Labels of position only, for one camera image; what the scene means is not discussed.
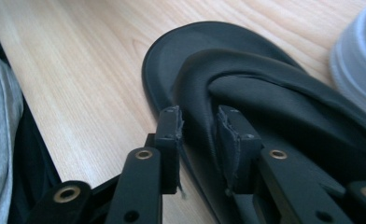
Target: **black rubber sandal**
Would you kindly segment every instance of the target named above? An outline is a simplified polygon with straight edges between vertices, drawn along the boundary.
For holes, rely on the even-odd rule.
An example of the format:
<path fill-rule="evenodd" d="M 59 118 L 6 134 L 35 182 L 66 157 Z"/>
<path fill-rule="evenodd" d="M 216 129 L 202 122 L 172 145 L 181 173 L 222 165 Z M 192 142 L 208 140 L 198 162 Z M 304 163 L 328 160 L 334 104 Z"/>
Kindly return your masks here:
<path fill-rule="evenodd" d="M 182 158 L 221 223 L 261 218 L 248 196 L 249 168 L 269 148 L 283 149 L 302 177 L 335 197 L 366 181 L 366 114 L 253 32 L 215 21 L 177 28 L 152 45 L 142 76 L 156 117 L 180 106 Z M 231 112 L 245 118 L 235 123 Z"/>

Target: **black flip-flop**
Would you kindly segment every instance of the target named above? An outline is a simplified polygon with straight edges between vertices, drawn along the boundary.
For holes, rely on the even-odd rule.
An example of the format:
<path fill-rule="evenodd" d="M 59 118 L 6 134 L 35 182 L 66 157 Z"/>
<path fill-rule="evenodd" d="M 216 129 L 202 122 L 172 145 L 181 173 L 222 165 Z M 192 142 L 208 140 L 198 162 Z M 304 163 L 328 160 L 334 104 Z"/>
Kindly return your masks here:
<path fill-rule="evenodd" d="M 248 198 L 226 194 L 242 173 L 231 163 L 244 160 L 219 149 L 218 123 L 226 129 L 229 123 L 220 105 L 242 112 L 258 150 L 284 148 L 309 158 L 298 167 L 315 174 L 308 178 L 341 192 L 366 181 L 366 114 L 260 35 L 215 21 L 177 28 L 152 45 L 142 75 L 155 116 L 180 106 L 183 159 L 221 223 L 253 222 L 255 215 L 245 209 Z"/>

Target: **light wood surface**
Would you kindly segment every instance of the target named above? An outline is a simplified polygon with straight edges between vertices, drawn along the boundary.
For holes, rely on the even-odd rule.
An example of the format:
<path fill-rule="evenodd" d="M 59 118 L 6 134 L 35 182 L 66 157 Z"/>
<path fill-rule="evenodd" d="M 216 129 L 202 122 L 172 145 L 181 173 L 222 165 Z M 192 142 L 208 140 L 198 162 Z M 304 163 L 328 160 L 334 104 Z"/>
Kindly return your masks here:
<path fill-rule="evenodd" d="M 331 46 L 365 7 L 366 0 L 0 0 L 0 40 L 61 179 L 96 187 L 155 131 L 141 65 L 159 36 L 195 21 L 232 22 L 333 86 Z M 164 223 L 213 222 L 185 171 L 182 182 L 187 198 L 164 197 Z"/>

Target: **black metal bracket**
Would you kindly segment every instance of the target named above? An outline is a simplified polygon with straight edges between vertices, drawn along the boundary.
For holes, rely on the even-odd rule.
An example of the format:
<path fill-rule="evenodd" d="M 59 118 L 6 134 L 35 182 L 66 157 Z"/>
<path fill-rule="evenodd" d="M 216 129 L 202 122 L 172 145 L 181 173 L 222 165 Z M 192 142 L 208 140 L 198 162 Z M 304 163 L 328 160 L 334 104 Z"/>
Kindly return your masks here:
<path fill-rule="evenodd" d="M 182 124 L 179 108 L 166 108 L 157 132 L 128 154 L 121 175 L 95 189 L 62 183 L 37 204 L 28 223 L 162 223 L 162 195 L 180 185 Z M 310 175 L 306 170 L 323 171 L 297 150 L 264 147 L 231 107 L 219 108 L 218 139 L 228 191 L 253 196 L 248 203 L 259 223 L 366 223 L 366 182 L 344 188 L 327 175 Z"/>

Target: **white object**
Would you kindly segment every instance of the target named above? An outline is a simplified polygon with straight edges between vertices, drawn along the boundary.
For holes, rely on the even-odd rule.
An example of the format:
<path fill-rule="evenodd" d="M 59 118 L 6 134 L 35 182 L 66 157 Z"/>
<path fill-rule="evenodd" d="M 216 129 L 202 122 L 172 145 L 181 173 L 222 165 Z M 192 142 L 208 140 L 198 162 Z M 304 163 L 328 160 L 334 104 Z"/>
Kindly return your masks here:
<path fill-rule="evenodd" d="M 341 94 L 366 111 L 366 8 L 333 47 L 330 63 Z"/>

